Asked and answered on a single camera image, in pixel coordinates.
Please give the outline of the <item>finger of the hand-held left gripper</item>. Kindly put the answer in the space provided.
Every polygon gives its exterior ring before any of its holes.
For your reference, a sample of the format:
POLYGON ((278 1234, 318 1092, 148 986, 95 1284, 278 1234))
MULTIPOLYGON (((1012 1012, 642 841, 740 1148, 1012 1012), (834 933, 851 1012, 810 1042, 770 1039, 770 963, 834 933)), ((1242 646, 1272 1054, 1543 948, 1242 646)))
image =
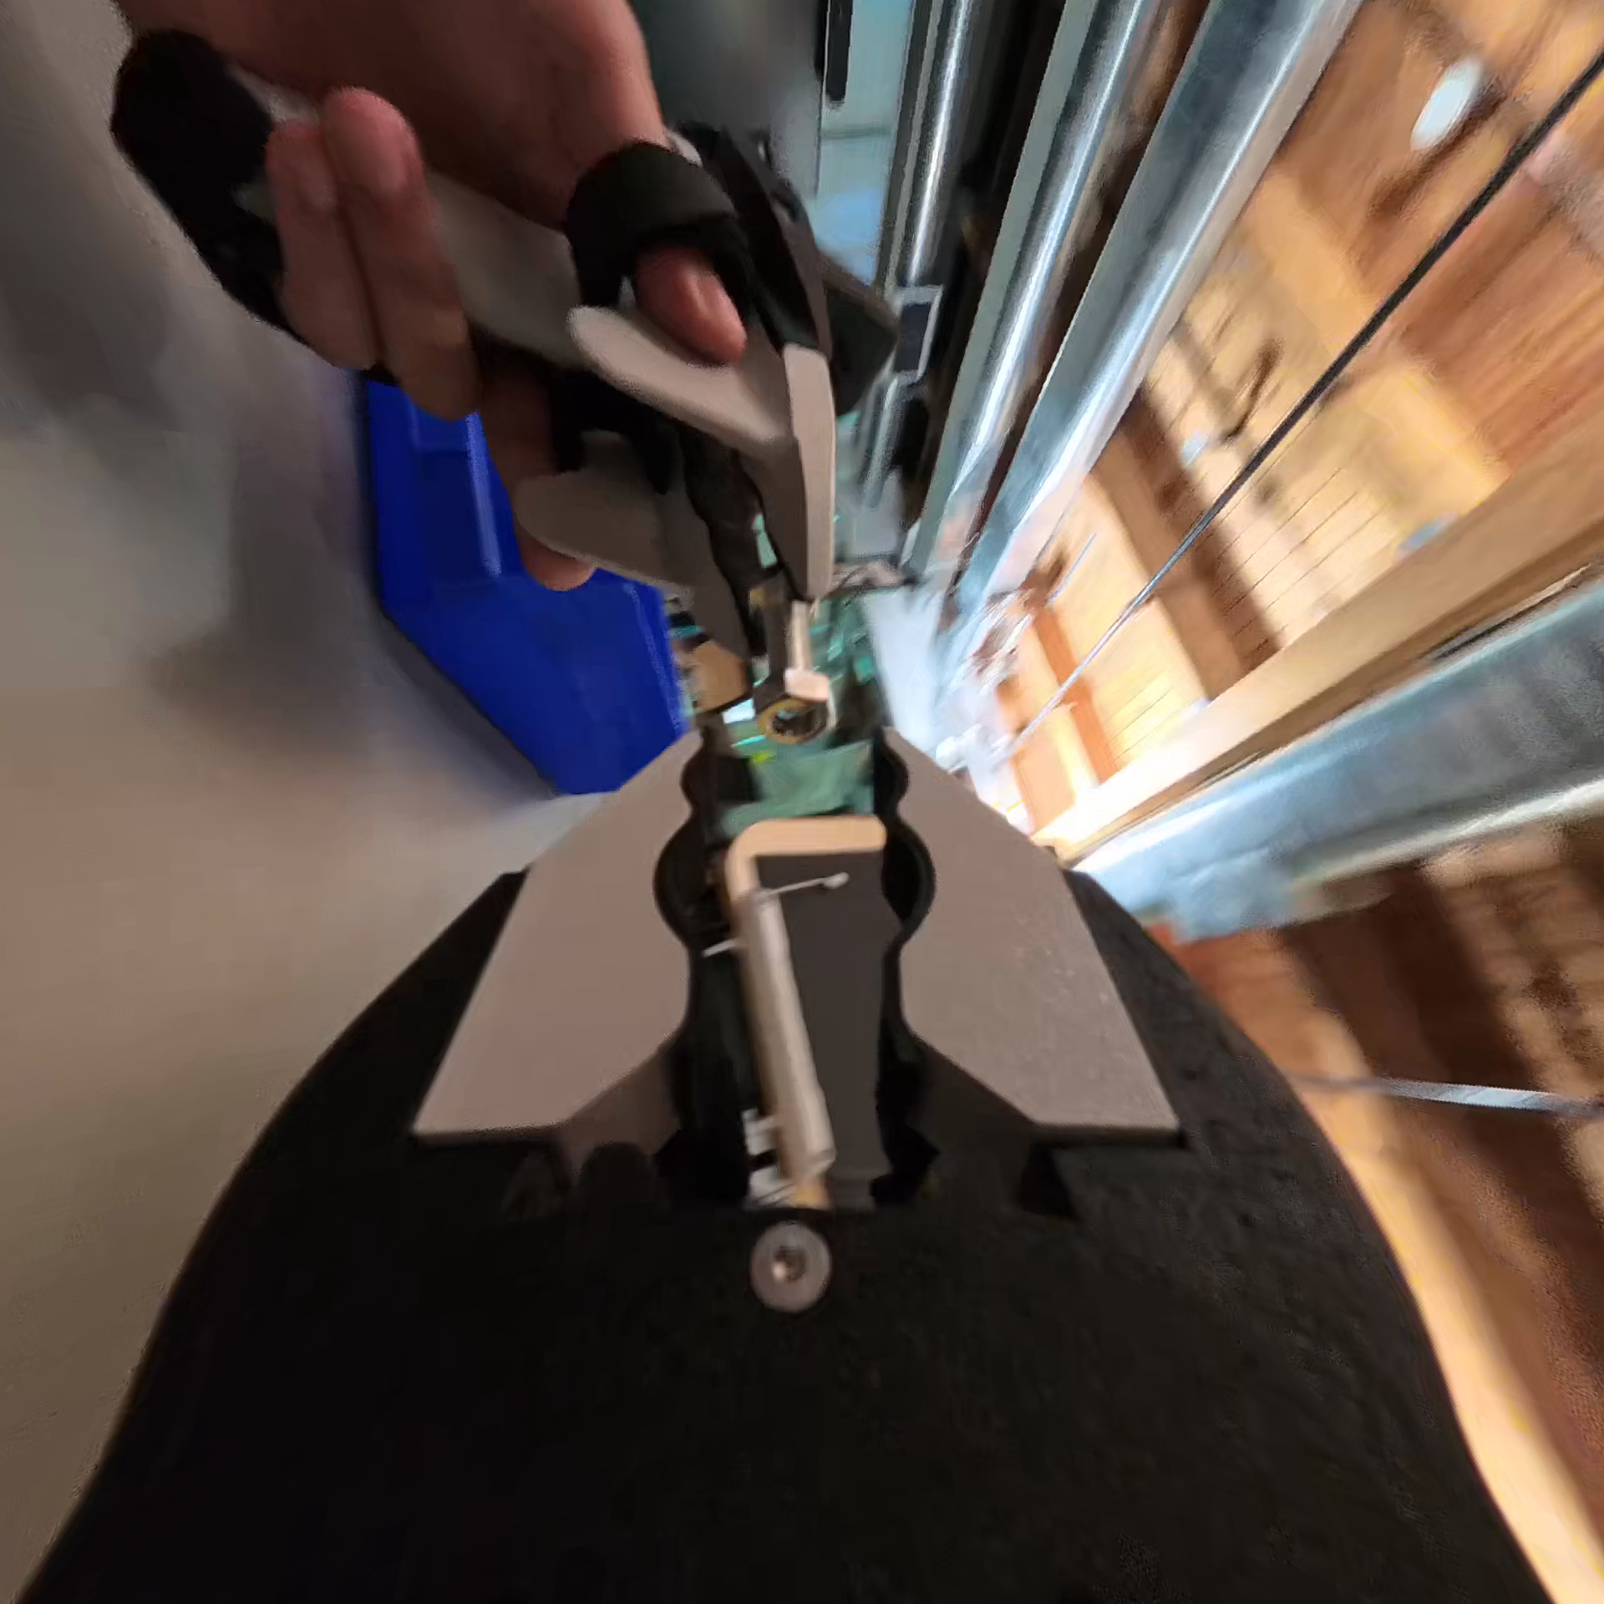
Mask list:
POLYGON ((684 489, 655 492, 634 471, 529 475, 513 486, 513 516, 538 546, 659 587, 716 646, 759 659, 746 606, 716 572, 710 526, 684 489))
POLYGON ((824 350, 753 329, 743 355, 708 366, 640 309, 573 307, 582 366, 667 420, 724 445, 746 471, 775 558, 819 601, 834 578, 834 384, 824 350))

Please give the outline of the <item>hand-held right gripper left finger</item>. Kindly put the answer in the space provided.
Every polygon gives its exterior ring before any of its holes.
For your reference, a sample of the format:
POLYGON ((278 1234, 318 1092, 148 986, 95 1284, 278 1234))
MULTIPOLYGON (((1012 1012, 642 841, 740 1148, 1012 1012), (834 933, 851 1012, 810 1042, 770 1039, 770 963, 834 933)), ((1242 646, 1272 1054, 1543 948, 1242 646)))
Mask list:
POLYGON ((670 1047, 691 957, 659 907, 655 871, 691 820, 694 753, 699 735, 680 735, 534 856, 415 1137, 662 1148, 678 1133, 670 1047))

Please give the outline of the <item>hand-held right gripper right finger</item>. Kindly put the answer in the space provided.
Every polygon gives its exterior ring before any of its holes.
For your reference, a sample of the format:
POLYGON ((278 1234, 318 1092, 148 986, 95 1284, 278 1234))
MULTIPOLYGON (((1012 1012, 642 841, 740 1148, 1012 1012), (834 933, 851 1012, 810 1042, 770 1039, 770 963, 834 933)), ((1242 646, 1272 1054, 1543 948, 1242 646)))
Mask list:
POLYGON ((928 895, 897 955, 931 1145, 1175 1145, 1176 1113, 1052 854, 887 729, 928 895))

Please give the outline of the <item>blue plastic bin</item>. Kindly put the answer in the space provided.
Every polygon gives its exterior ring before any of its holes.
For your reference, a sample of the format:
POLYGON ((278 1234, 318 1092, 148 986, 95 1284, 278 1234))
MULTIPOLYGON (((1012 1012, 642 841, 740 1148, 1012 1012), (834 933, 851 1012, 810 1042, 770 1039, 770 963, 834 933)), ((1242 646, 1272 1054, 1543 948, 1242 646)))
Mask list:
POLYGON ((370 572, 389 626, 556 791, 614 791, 688 733, 655 587, 542 587, 481 421, 362 383, 370 572))

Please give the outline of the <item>steel hex bolt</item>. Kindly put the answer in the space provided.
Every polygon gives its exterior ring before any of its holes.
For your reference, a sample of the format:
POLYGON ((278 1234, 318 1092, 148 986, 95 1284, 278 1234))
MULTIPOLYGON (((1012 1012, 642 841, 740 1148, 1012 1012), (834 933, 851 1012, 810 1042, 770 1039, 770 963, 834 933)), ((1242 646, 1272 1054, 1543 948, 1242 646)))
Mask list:
POLYGON ((775 598, 763 608, 770 685, 795 707, 827 707, 830 675, 810 659, 810 601, 775 598))

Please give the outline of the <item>grey desk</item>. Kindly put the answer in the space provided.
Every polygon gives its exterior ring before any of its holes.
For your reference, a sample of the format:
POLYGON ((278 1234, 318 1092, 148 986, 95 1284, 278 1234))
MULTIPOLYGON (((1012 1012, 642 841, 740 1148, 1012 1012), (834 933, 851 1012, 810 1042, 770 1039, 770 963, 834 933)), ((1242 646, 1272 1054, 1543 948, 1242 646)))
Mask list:
POLYGON ((116 2, 4 2, 4 1599, 225 1180, 576 809, 370 593, 356 383, 109 133, 116 2))

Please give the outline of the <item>person's left hand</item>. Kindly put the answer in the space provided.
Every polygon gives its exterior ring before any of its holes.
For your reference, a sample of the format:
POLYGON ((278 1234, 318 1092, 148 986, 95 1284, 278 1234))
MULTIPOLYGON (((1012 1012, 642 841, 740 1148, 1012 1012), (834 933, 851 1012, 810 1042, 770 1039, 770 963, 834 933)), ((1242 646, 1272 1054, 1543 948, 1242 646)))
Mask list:
POLYGON ((132 34, 182 29, 309 101, 270 133, 288 329, 341 369, 389 369, 429 415, 477 415, 506 489, 556 471, 551 403, 477 359, 427 167, 562 228, 608 152, 670 147, 629 2, 123 0, 132 34))

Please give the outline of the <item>black panel with wooden edge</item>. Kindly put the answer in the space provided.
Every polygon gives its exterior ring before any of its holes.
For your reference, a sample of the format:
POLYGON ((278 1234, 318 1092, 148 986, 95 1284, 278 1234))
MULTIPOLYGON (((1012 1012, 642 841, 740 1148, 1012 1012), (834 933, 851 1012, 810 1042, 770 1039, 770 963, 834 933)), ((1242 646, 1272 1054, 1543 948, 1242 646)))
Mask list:
MULTIPOLYGON (((765 891, 799 884, 806 876, 834 876, 834 871, 850 876, 850 884, 834 895, 787 895, 782 900, 799 1007, 810 1032, 810 1054, 814 1054, 819 1086, 834 1124, 834 1167, 827 1179, 830 1204, 824 1213, 872 1213, 873 1180, 892 1170, 887 1154, 882 1119, 880 1119, 882 1036, 887 1036, 887 957, 901 930, 901 921, 892 916, 882 886, 887 844, 890 844, 890 834, 872 814, 763 820, 740 830, 736 841, 728 844, 728 854, 756 859, 759 884, 765 891)), ((763 1154, 775 1159, 770 1113, 765 1113, 759 1081, 756 1081, 756 1097, 759 1097, 759 1129, 765 1142, 763 1154)), ((824 1214, 824 1213, 794 1208, 782 1175, 776 1175, 775 1204, 799 1214, 824 1214)))

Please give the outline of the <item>silver metal tube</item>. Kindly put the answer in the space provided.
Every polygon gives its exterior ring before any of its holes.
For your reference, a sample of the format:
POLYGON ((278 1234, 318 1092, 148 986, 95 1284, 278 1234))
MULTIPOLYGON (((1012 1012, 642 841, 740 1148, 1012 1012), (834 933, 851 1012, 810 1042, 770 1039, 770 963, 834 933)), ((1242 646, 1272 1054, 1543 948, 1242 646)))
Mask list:
POLYGON ((724 856, 734 945, 775 1159, 794 1208, 805 1213, 830 1204, 834 1124, 810 1054, 782 900, 787 895, 834 895, 845 884, 850 876, 834 871, 765 891, 753 856, 724 856))

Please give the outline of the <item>silver ventilation duct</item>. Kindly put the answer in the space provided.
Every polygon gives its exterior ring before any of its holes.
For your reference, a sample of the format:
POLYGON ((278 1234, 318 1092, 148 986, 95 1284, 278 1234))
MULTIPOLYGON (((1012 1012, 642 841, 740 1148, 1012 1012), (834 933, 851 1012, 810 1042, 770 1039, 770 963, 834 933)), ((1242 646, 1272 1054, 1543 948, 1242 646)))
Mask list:
POLYGON ((1604 809, 1604 593, 1565 589, 1251 760, 1078 871, 1176 940, 1312 924, 1384 871, 1604 809))
POLYGON ((1175 334, 1358 2, 1202 2, 1134 179, 1094 212, 1176 2, 1064 2, 905 566, 958 614, 1016 589, 1175 334))

